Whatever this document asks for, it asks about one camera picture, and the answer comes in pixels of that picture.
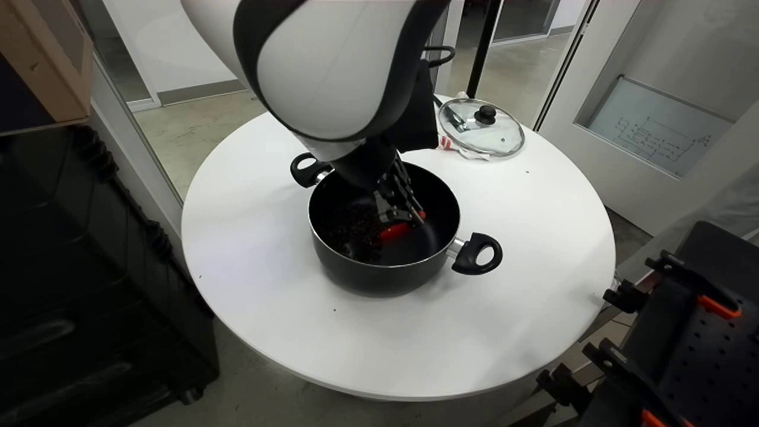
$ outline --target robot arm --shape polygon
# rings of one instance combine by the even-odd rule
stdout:
[[[420,63],[447,0],[183,0],[216,54],[305,150],[374,190],[431,121]]]

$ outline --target black pot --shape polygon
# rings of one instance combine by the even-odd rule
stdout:
[[[412,224],[401,239],[384,245],[377,239],[381,226],[371,194],[329,174],[329,166],[310,155],[296,156],[290,172],[298,186],[315,186],[307,205],[315,254],[332,282],[350,293],[371,296],[409,293],[433,277],[447,254],[456,254],[452,270],[463,275],[484,275],[502,261],[500,245],[488,235],[471,233],[469,242],[456,239],[458,201],[441,178],[420,166],[405,163],[405,172],[426,220]],[[494,258],[476,264],[484,250],[494,250]]]

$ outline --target silver pot lid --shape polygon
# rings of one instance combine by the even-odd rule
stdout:
[[[444,134],[476,155],[508,156],[521,150],[521,127],[494,104],[476,101],[447,101],[438,108]]]

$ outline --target gray floor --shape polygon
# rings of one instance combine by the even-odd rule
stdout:
[[[491,52],[484,71],[478,97],[508,110],[516,121],[530,124],[540,97],[551,84],[552,70],[560,63],[566,34],[543,40],[511,44]],[[447,92],[459,92],[466,82],[466,65],[471,63],[471,40],[463,40],[452,65],[452,82]],[[165,104],[160,110],[140,112],[138,124],[150,137],[165,174],[184,194],[192,175],[207,155],[230,130],[260,114],[262,108],[249,92],[222,92],[188,103]],[[631,256],[647,235],[612,214],[618,261]],[[626,335],[626,321],[613,321],[592,335],[613,338]],[[521,388],[533,388],[530,379],[445,404],[377,404],[332,395],[278,365],[262,360],[255,351],[242,344],[222,325],[216,325],[221,379],[207,390],[207,396],[192,407],[172,404],[140,427],[476,427],[502,426],[502,415],[521,399]],[[561,359],[579,365],[575,348]]]

